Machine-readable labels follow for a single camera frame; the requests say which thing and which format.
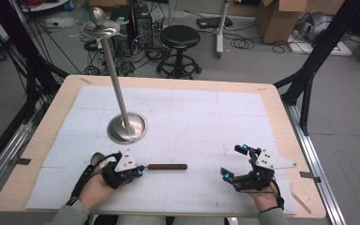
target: metal rod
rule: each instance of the metal rod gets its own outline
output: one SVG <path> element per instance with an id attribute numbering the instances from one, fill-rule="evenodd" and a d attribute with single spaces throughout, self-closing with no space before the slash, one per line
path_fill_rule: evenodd
<path id="1" fill-rule="evenodd" d="M 124 98 L 122 97 L 121 87 L 119 86 L 118 76 L 116 75 L 115 65 L 113 64 L 113 56 L 111 54 L 110 45 L 108 39 L 103 38 L 100 40 L 101 46 L 103 47 L 104 57 L 108 65 L 108 71 L 112 80 L 113 90 L 118 100 L 119 109 L 121 110 L 122 121 L 124 122 L 125 128 L 128 132 L 131 132 L 132 127 L 130 126 L 127 109 L 125 108 Z"/>
<path id="2" fill-rule="evenodd" d="M 229 3 L 230 3 L 230 0 L 224 0 L 224 7 L 223 7 L 223 11 L 221 12 L 220 27 L 218 28 L 218 33 L 219 33 L 220 35 L 223 34 L 224 23 L 225 23 L 225 21 L 226 21 L 227 10 L 228 10 L 228 8 L 229 8 Z"/>

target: black stool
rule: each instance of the black stool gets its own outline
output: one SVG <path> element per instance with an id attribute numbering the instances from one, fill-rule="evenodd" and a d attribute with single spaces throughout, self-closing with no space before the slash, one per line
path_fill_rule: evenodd
<path id="1" fill-rule="evenodd" d="M 192 73 L 201 73 L 202 68 L 195 60 L 183 54 L 188 48 L 192 48 L 200 42 L 200 35 L 197 31 L 189 26 L 171 25 L 162 30 L 160 40 L 170 50 L 157 66 L 157 72 L 163 71 L 168 75 L 166 78 L 189 77 L 191 80 L 193 79 Z M 172 49 L 176 49 L 177 53 L 171 54 Z M 176 57 L 174 63 L 168 62 L 171 57 Z M 184 58 L 187 58 L 190 63 L 183 63 Z"/>

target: grid paper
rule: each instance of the grid paper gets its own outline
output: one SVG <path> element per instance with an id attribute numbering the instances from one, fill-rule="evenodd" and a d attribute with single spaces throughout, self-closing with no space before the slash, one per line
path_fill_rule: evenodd
<path id="1" fill-rule="evenodd" d="M 277 147 L 260 95 L 208 90 L 122 88 L 128 112 L 148 123 L 138 142 L 112 142 L 107 125 L 120 113 L 112 87 L 84 86 L 46 156 L 27 209 L 59 209 L 68 199 L 90 157 L 129 149 L 139 165 L 186 163 L 186 171 L 143 171 L 99 212 L 185 215 L 258 213 L 253 200 L 222 180 L 220 167 L 247 174 L 249 157 L 236 144 Z M 276 179 L 285 199 L 285 214 L 296 214 L 283 170 Z"/>

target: knob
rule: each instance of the knob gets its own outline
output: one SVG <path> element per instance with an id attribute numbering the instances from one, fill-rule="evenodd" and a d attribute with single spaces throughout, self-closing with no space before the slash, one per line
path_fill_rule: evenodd
<path id="1" fill-rule="evenodd" d="M 90 20 L 96 26 L 102 26 L 106 21 L 106 15 L 99 7 L 92 7 L 89 12 Z"/>

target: person's arm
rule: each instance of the person's arm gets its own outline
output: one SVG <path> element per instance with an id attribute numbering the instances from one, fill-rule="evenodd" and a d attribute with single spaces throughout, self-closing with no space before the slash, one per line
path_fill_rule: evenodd
<path id="1" fill-rule="evenodd" d="M 100 203 L 109 199 L 116 191 L 120 190 L 109 187 L 101 174 L 94 175 L 86 183 L 81 191 L 79 202 L 86 209 L 93 209 Z M 87 215 L 81 210 L 69 205 L 63 205 L 49 225 L 83 225 Z"/>
<path id="2" fill-rule="evenodd" d="M 260 212 L 257 219 L 261 225 L 289 225 L 282 209 L 278 207 L 277 196 L 270 187 L 261 191 L 248 190 L 245 192 L 252 197 Z"/>

